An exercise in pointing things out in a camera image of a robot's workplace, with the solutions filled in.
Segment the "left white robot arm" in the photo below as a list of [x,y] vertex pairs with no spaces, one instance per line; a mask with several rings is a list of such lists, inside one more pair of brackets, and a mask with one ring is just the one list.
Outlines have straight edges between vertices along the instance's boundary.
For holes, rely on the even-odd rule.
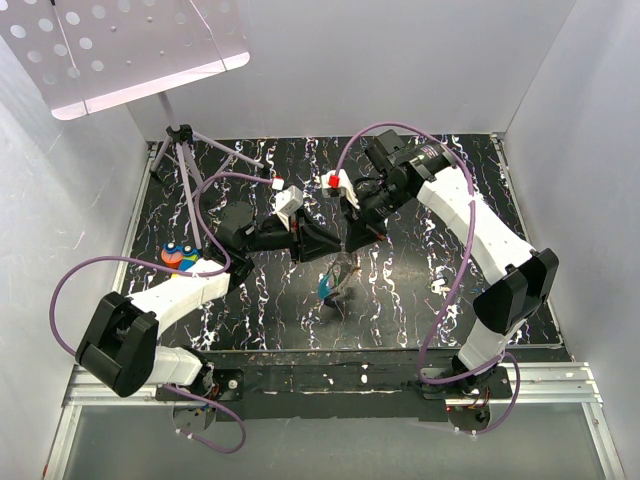
[[213,397],[213,366],[191,347],[161,347],[162,334],[198,307],[239,287],[254,268],[251,254],[286,250],[292,261],[309,262],[341,250],[340,239],[317,224],[305,208],[288,207],[262,222],[245,202],[221,212],[216,238],[231,260],[227,271],[215,259],[199,259],[145,291],[117,292],[98,303],[75,359],[120,397],[146,384],[178,386],[193,400]]

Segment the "silver key with green tag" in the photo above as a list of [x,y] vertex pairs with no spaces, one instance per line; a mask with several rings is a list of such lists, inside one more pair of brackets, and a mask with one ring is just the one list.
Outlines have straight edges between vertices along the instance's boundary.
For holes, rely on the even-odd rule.
[[434,279],[430,283],[430,291],[436,295],[444,295],[450,291],[448,280],[445,277]]

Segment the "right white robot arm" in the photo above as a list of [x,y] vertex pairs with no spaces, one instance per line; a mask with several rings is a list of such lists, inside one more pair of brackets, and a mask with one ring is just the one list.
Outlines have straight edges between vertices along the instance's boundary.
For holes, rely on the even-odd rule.
[[465,162],[447,145],[427,135],[410,145],[396,133],[398,123],[381,123],[381,134],[365,153],[379,173],[370,193],[359,193],[336,167],[323,178],[323,193],[340,196],[348,222],[345,248],[358,250],[386,236],[384,222],[411,200],[417,200],[464,245],[461,266],[445,299],[452,303],[469,262],[479,266],[488,288],[473,302],[475,322],[452,359],[451,374],[418,376],[432,387],[454,385],[464,397],[475,397],[489,384],[489,374],[506,356],[509,341],[548,299],[559,259],[551,249],[537,250],[518,236],[477,195]]

